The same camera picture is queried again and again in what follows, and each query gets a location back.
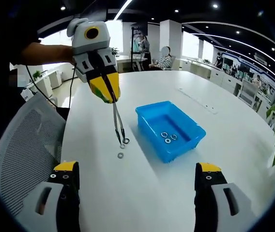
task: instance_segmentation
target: office floor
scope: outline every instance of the office floor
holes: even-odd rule
[[[65,81],[62,83],[61,86],[52,90],[53,96],[57,97],[58,99],[58,107],[65,107],[65,108],[69,107],[71,82],[72,80]],[[82,82],[79,78],[75,78],[73,80],[71,104],[74,99],[76,90],[80,84],[82,84]]]

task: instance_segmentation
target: blue plastic tray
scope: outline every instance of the blue plastic tray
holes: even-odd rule
[[[163,163],[195,148],[206,135],[202,127],[170,101],[138,107],[136,113],[138,127],[153,144]],[[168,133],[168,138],[176,134],[177,139],[167,144],[162,132]]]

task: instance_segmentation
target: person's arm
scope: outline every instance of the person's arm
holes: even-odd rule
[[[49,63],[69,62],[74,64],[73,50],[65,45],[43,45],[31,43],[25,47],[18,59],[19,64],[41,65]]]
[[[158,68],[169,68],[171,66],[171,57],[168,56],[167,58],[165,58],[164,60],[162,60],[162,62],[159,61],[159,63],[157,65],[155,65],[155,67]]]
[[[141,52],[149,52],[149,42],[147,40],[143,42],[143,49]]]

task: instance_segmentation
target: window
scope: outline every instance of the window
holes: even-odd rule
[[[110,20],[106,24],[110,36],[109,46],[117,48],[119,52],[123,52],[122,21]]]
[[[72,39],[71,37],[68,37],[66,35],[66,29],[58,31],[52,35],[46,36],[45,38],[40,40],[41,40],[41,44],[44,44],[44,45],[61,44],[61,45],[72,46]],[[43,64],[43,70],[50,70],[62,64],[64,63]]]
[[[212,62],[213,61],[213,53],[214,53],[213,45],[207,41],[204,41],[202,59],[208,59],[210,62]]]
[[[187,32],[183,32],[182,56],[198,58],[199,38]]]

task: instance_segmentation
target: black ceiling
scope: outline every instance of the black ceiling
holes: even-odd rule
[[[19,15],[34,18],[36,28],[40,29],[59,19],[80,13],[83,13],[84,16],[93,16],[96,12],[100,12],[101,17],[113,19],[115,13],[108,14],[108,10],[120,9],[125,3],[125,0],[16,0],[15,2],[21,2],[22,4]],[[217,4],[218,8],[215,9],[213,4]],[[65,11],[60,10],[62,5],[66,6]],[[123,21],[152,21],[159,23],[160,21],[171,19],[180,23],[195,21],[229,23],[255,30],[275,41],[275,1],[133,0],[127,9],[133,11],[124,12],[120,17]],[[41,36],[47,36],[55,31],[61,30],[65,28],[67,24],[68,22],[61,23],[45,31]],[[275,48],[275,44],[253,32],[226,25],[205,23],[190,25],[204,33],[228,37],[252,45],[275,59],[275,51],[271,50],[272,47]],[[184,30],[196,33],[195,30],[189,29],[186,26]],[[200,38],[210,42],[205,36],[200,36]],[[219,38],[214,39],[220,42],[224,47],[252,58],[253,54],[256,52],[252,48],[236,42]],[[275,63],[269,58],[266,58],[266,61],[271,64],[269,68],[275,72]]]

